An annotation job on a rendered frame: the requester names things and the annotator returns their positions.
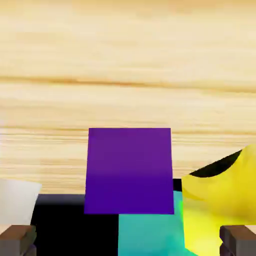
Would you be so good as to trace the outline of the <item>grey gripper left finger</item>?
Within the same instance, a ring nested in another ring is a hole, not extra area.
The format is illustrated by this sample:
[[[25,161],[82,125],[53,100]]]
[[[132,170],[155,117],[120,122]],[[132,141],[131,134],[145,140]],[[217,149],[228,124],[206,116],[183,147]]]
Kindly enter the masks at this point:
[[[37,256],[33,225],[11,225],[0,233],[0,256]]]

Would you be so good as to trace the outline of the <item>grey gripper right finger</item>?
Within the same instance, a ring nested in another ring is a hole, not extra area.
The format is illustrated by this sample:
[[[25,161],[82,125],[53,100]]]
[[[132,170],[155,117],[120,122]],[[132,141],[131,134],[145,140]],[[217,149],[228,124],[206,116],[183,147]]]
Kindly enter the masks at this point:
[[[220,256],[256,256],[256,225],[222,225]]]

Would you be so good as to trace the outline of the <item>small purple cube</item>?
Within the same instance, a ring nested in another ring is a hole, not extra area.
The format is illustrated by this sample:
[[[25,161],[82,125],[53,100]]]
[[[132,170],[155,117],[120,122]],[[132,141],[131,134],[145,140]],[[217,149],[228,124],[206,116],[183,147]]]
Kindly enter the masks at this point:
[[[85,214],[174,213],[170,128],[90,128]]]

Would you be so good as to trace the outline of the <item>large white box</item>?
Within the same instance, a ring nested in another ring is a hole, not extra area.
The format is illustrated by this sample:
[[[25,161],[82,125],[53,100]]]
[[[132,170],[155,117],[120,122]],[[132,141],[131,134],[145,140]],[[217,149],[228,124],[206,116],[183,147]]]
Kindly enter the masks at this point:
[[[0,178],[0,225],[30,225],[42,185]]]

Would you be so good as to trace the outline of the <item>large yellow box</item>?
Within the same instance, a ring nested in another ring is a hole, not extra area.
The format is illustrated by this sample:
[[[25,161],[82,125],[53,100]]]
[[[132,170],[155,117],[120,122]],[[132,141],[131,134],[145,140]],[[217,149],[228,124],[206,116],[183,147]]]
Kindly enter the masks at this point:
[[[256,225],[256,144],[181,179],[185,248],[220,256],[220,227]]]

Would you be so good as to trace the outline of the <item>large black box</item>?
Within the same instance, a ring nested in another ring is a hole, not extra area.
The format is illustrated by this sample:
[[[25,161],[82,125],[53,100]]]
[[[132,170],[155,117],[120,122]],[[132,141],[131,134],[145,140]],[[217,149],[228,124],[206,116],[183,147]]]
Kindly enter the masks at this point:
[[[181,191],[174,179],[173,191]],[[31,224],[38,256],[118,256],[119,215],[84,214],[83,194],[39,194]]]

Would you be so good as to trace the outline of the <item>large teal box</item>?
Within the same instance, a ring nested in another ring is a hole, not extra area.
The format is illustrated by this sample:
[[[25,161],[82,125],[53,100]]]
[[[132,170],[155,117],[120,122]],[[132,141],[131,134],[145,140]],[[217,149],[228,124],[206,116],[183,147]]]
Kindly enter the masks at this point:
[[[173,199],[172,215],[119,215],[118,256],[197,256],[185,248],[182,193]]]

